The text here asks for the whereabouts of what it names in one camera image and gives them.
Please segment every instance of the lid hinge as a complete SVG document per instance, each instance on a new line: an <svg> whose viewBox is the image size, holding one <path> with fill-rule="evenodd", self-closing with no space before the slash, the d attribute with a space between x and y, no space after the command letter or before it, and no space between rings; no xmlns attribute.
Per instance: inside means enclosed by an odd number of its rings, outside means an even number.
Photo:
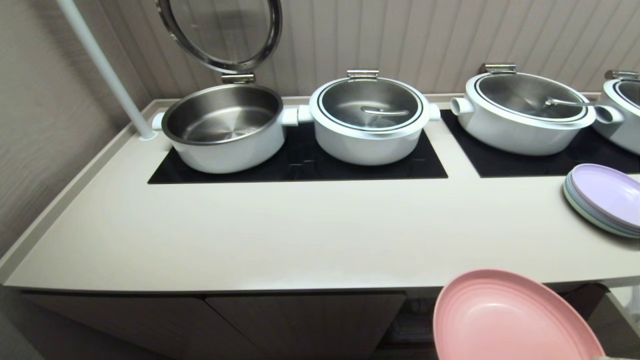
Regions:
<svg viewBox="0 0 640 360"><path fill-rule="evenodd" d="M347 78L349 79L377 79L378 69L349 69L347 70Z"/></svg>
<svg viewBox="0 0 640 360"><path fill-rule="evenodd" d="M255 82L255 74L249 72L247 74L225 74L221 76L224 84L252 84Z"/></svg>
<svg viewBox="0 0 640 360"><path fill-rule="evenodd" d="M491 74L515 74L516 64L514 63L483 63L480 65L478 74L489 72Z"/></svg>
<svg viewBox="0 0 640 360"><path fill-rule="evenodd" d="M604 78L607 80L613 79L638 79L640 73L627 70L609 70L604 74Z"/></svg>

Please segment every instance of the glass lid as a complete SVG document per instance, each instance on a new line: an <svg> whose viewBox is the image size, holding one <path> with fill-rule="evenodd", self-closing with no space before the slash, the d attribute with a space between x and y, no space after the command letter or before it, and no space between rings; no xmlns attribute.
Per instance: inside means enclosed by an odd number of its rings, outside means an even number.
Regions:
<svg viewBox="0 0 640 360"><path fill-rule="evenodd" d="M156 0L156 6L167 31L183 50L214 70L244 74L263 63L280 40L280 0L266 2L268 12L263 0L212 1L208 6L202 6L202 1ZM254 41L261 38L263 44Z"/></svg>
<svg viewBox="0 0 640 360"><path fill-rule="evenodd" d="M318 106L332 121L366 131L399 129L422 113L417 95L386 79L340 81L322 92Z"/></svg>
<svg viewBox="0 0 640 360"><path fill-rule="evenodd" d="M640 108L640 80L622 80L616 84L616 91L629 103Z"/></svg>
<svg viewBox="0 0 640 360"><path fill-rule="evenodd" d="M476 83L476 90L495 105L518 115L551 122L569 122L586 113L584 108L549 106L547 99L584 102L570 88L551 80L523 73L492 74Z"/></svg>

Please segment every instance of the stack of plates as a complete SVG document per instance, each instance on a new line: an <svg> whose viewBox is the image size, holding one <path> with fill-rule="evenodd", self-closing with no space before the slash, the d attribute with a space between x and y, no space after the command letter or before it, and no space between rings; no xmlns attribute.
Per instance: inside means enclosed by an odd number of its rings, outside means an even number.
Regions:
<svg viewBox="0 0 640 360"><path fill-rule="evenodd" d="M585 219L612 234L640 238L640 183L623 172L578 165L566 176L564 196Z"/></svg>

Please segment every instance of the pot handle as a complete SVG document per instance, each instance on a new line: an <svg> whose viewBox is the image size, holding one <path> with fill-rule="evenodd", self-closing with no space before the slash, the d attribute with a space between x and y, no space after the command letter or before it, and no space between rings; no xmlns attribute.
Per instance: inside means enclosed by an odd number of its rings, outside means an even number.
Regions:
<svg viewBox="0 0 640 360"><path fill-rule="evenodd" d="M474 112L474 105L466 97L454 97L451 99L451 111L455 116L471 114Z"/></svg>
<svg viewBox="0 0 640 360"><path fill-rule="evenodd" d="M286 108L280 114L282 126L298 126L304 122L315 121L309 105L300 105L297 108Z"/></svg>
<svg viewBox="0 0 640 360"><path fill-rule="evenodd" d="M440 108L436 104L429 104L429 120L440 119Z"/></svg>
<svg viewBox="0 0 640 360"><path fill-rule="evenodd" d="M596 120L603 124L619 124L625 118L618 109L606 105L594 106L596 110Z"/></svg>
<svg viewBox="0 0 640 360"><path fill-rule="evenodd" d="M151 128L156 131L162 131L162 118L164 117L164 113L157 113L154 116L154 119L151 120Z"/></svg>

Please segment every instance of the white pole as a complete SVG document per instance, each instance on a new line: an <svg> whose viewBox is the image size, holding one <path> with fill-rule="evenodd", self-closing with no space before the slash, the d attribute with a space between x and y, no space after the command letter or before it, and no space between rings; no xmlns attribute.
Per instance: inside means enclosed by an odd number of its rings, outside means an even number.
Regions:
<svg viewBox="0 0 640 360"><path fill-rule="evenodd" d="M69 24L71 24L71 27L76 33L78 39L80 39L80 42L86 49L86 52L89 53L89 56L98 68L98 71L107 82L107 85L109 85L113 94L116 95L120 105L122 105L122 108L126 111L131 122L140 133L141 140L151 140L155 138L157 133L151 129L149 124L147 124L140 111L138 111L138 107L133 103L133 100L131 100L129 93L127 93L122 82L120 82L115 71L113 71L113 68L109 64L109 60L104 56L102 49L95 41L89 27L84 22L84 19L82 18L80 11L78 11L74 1L58 0L58 5L65 14Z"/></svg>

